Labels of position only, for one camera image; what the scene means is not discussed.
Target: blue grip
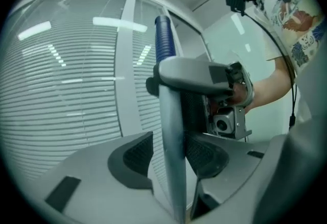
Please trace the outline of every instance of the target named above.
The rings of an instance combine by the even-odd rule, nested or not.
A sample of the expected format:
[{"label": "blue grip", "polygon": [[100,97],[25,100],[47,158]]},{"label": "blue grip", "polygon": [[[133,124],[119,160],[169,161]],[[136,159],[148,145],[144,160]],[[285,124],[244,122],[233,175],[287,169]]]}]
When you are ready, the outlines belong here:
[{"label": "blue grip", "polygon": [[160,15],[155,19],[155,56],[157,63],[176,55],[170,19]]}]

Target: wire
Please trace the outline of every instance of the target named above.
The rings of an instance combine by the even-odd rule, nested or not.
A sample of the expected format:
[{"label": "wire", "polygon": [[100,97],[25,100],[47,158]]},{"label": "wire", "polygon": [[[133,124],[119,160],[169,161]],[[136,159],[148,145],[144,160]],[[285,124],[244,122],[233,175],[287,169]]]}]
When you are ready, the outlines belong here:
[{"label": "wire", "polygon": [[290,76],[290,81],[291,81],[291,89],[292,89],[292,114],[290,116],[290,128],[292,126],[294,126],[295,123],[295,115],[294,115],[294,109],[295,109],[295,102],[296,102],[296,95],[297,95],[297,87],[295,85],[295,95],[294,95],[294,80],[293,80],[293,73],[291,73],[291,65],[289,64],[288,60],[286,59],[286,56],[284,55],[282,49],[280,48],[280,46],[278,45],[278,43],[276,42],[275,38],[267,31],[267,29],[258,21],[256,21],[255,19],[253,19],[251,16],[249,16],[247,13],[244,13],[247,17],[249,17],[250,19],[252,19],[258,26],[260,26],[262,28],[262,30],[264,30],[266,32],[266,34],[270,37],[270,39],[274,42],[274,44],[277,46],[278,50],[280,51],[286,67],[287,67],[287,71],[288,74]]}]

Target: shirt sleeve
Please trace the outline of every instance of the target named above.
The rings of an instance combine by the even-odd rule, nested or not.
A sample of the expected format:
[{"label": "shirt sleeve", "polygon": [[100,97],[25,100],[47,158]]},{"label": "shirt sleeve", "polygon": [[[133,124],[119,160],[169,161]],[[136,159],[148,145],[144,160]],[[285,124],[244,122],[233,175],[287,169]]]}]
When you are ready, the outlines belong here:
[{"label": "shirt sleeve", "polygon": [[[276,31],[274,30],[273,26],[269,22],[268,18],[263,14],[263,12],[259,11],[256,7],[253,7],[253,9],[247,12],[247,14],[250,15],[253,19],[255,19],[258,23],[260,23],[264,28],[266,28],[267,31],[272,35],[272,37],[276,40],[277,44],[280,46],[281,50],[283,51],[283,54],[285,56],[288,55],[282,41],[278,37]],[[261,36],[264,40],[264,51],[265,51],[266,60],[270,61],[278,57],[281,57],[282,54],[280,53],[275,43],[271,40],[271,38],[267,35],[267,33],[264,30],[262,30],[261,27],[258,28],[260,29]]]}]

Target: person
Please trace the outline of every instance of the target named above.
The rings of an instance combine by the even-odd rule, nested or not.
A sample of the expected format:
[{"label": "person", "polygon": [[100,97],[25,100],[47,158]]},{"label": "person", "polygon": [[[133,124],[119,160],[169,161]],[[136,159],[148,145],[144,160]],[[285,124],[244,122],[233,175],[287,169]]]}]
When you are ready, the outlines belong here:
[{"label": "person", "polygon": [[[254,18],[281,47],[295,72],[294,79],[295,74],[299,75],[314,58],[326,36],[323,11],[316,0],[258,0],[257,3]],[[245,107],[246,113],[282,98],[291,89],[290,73],[280,51],[269,37],[265,40],[266,60],[274,60],[275,70],[268,78],[253,83],[254,97]],[[243,85],[235,85],[234,92],[231,103],[241,102],[247,94]],[[308,105],[300,98],[296,123],[310,118]]]}]

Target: window blind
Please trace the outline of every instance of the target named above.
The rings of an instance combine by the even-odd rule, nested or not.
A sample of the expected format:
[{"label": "window blind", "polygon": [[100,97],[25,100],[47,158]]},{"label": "window blind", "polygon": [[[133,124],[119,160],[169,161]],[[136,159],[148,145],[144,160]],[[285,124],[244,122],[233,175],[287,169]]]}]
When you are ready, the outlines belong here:
[{"label": "window blind", "polygon": [[80,148],[121,137],[114,90],[117,27],[126,0],[42,0],[3,47],[0,134],[33,180]]},{"label": "window blind", "polygon": [[153,66],[156,64],[154,21],[161,14],[164,14],[162,6],[147,0],[136,0],[134,22],[146,25],[148,29],[145,33],[133,32],[133,67],[142,129],[153,132],[154,154],[151,163],[163,191],[168,196],[159,99],[146,90],[146,79],[153,76]]}]

